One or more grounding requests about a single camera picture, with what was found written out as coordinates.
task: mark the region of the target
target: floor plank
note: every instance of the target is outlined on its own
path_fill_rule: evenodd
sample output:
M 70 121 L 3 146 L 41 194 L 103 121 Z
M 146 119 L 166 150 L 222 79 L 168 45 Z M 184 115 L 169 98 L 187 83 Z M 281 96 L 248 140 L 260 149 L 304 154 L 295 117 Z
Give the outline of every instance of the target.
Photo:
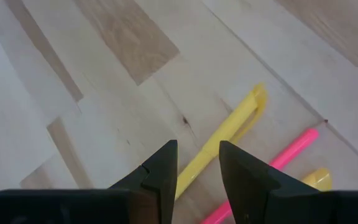
M 75 70 L 84 98 L 62 122 L 92 184 L 109 187 L 175 137 L 73 1 L 24 3 Z
M 203 2 L 358 150 L 357 67 L 274 1 Z
M 192 79 L 196 80 L 192 83 L 202 83 L 203 88 L 209 90 L 205 92 L 209 97 L 220 98 L 229 107 L 227 113 L 237 106 L 255 83 L 266 84 L 269 92 L 267 110 L 255 128 L 239 143 L 244 150 L 268 162 L 305 128 L 321 120 L 318 114 L 310 111 L 310 107 L 303 104 L 303 100 L 271 74 L 269 68 L 260 63 L 255 55 L 247 50 L 243 43 L 233 36 L 231 31 L 204 5 L 197 1 L 137 0 L 137 2 L 179 48 L 180 57 L 186 61 L 185 65 L 192 68 Z M 191 92 L 188 90 L 188 82 L 184 85 L 178 75 L 170 75 L 174 74 L 174 71 L 178 74 L 189 74 L 189 70 L 184 70 L 183 67 L 183 62 L 176 58 L 140 86 L 148 90 L 145 94 L 150 94 L 150 98 L 153 99 L 152 104 L 159 108 L 157 111 L 160 116 L 171 121 L 170 124 L 174 127 L 180 124 L 182 111 L 200 106 L 191 103 L 193 99 L 186 97 L 186 91 Z M 172 84 L 164 86 L 162 80 Z M 181 94 L 177 94 L 175 99 L 170 96 L 170 92 L 176 91 Z M 335 167 L 339 162 L 330 156 L 344 151 L 344 157 L 354 164 L 358 172 L 358 155 L 333 133 L 330 132 L 328 137 L 324 138 L 328 140 L 322 141 L 323 143 L 318 147 L 309 149 L 318 156 L 311 157 L 310 161 L 307 161 L 308 166 L 305 170 L 311 172 L 318 166 Z M 319 161 L 319 158 L 324 156 L 329 159 Z M 300 169 L 300 164 L 306 162 L 304 159 L 306 158 L 300 158 L 301 162 L 297 163 L 299 167 L 291 166 L 286 172 L 293 177 L 302 178 L 305 172 L 298 172 L 298 170 L 303 170 Z M 333 169 L 334 175 L 338 176 L 338 179 L 334 178 L 335 187 L 358 188 L 358 175 L 352 171 L 352 168 L 346 167 L 340 174 L 338 174 L 339 169 Z M 218 174 L 220 174 L 219 163 L 213 161 L 177 200 L 174 223 L 200 222 L 225 201 L 226 196 Z M 183 213 L 188 214 L 186 218 L 182 217 Z
M 230 111 L 223 100 L 198 79 L 196 70 L 181 55 L 168 62 L 140 88 L 175 133 L 178 171 L 181 172 Z M 205 211 L 217 207 L 226 198 L 220 172 L 211 168 L 210 165 L 206 170 L 208 180 L 197 178 L 175 202 L 173 223 L 201 220 Z
M 53 54 L 35 47 L 33 42 L 6 3 L 0 0 L 0 43 L 17 76 L 44 113 L 44 124 L 48 125 L 65 111 L 76 108 L 76 104 L 55 73 L 56 69 L 53 70 L 53 64 L 44 58 L 53 58 Z
M 20 182 L 23 189 L 77 189 L 71 172 L 57 153 Z
M 19 182 L 56 153 L 40 108 L 0 44 L 0 190 Z
M 358 1 L 277 2 L 358 67 Z
M 57 118 L 54 122 L 48 125 L 48 132 L 79 188 L 93 188 L 93 184 L 89 180 L 89 177 L 70 142 L 62 120 Z
M 23 2 L 21 0 L 5 0 L 5 2 L 9 6 L 12 13 L 15 15 L 16 19 L 20 22 L 21 26 L 31 39 L 34 46 L 40 51 L 49 65 L 59 76 L 73 99 L 75 101 L 82 99 L 83 95 L 81 91 L 78 89 L 77 85 L 71 78 L 70 74 L 67 72 L 59 57 L 56 55 L 56 52 L 49 44 L 49 41 L 44 36 L 37 23 L 28 12 L 27 8 L 23 5 Z
M 178 54 L 133 0 L 74 2 L 138 85 Z

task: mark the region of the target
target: highlighter cap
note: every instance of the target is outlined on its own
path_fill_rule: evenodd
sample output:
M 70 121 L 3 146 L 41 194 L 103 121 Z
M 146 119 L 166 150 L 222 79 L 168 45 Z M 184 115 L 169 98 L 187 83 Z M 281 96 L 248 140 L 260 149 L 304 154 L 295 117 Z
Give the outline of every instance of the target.
M 302 182 L 320 191 L 331 190 L 333 187 L 333 180 L 327 168 L 320 168 L 312 172 L 307 175 Z

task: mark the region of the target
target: pink highlighter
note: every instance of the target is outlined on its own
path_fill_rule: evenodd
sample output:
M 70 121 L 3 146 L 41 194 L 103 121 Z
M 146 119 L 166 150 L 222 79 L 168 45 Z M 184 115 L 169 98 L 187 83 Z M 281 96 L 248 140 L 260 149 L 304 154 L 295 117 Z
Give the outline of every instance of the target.
M 299 153 L 310 146 L 314 140 L 319 136 L 317 127 L 308 128 L 298 138 L 296 138 L 287 148 L 285 148 L 276 158 L 274 158 L 269 165 L 282 170 L 289 162 L 291 162 Z M 216 209 L 202 224 L 218 224 L 225 218 L 231 215 L 231 207 L 229 201 L 224 202 L 218 209 Z

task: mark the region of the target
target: black plastic part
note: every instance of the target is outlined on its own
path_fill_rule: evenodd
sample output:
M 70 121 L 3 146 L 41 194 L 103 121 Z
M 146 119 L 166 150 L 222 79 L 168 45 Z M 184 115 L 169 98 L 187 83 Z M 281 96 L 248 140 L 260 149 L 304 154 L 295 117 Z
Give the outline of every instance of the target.
M 358 191 L 319 192 L 227 141 L 219 160 L 236 223 L 358 223 Z
M 0 223 L 171 223 L 177 142 L 104 190 L 0 191 Z
M 110 189 L 127 188 L 155 193 L 161 223 L 172 220 L 173 203 L 177 189 L 178 143 L 167 142 L 131 174 L 115 183 Z

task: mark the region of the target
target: yellow pen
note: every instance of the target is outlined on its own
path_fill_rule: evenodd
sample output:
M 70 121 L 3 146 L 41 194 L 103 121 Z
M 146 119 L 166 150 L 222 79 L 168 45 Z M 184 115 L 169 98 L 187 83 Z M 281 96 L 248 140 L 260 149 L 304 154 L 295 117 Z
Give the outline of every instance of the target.
M 196 157 L 178 176 L 175 200 L 194 181 L 198 174 L 218 156 L 220 141 L 226 140 L 236 143 L 256 123 L 265 109 L 266 101 L 267 92 L 263 84 L 260 83 L 254 87 L 229 117 L 223 121 Z M 248 125 L 244 126 L 244 123 L 254 111 L 254 118 Z

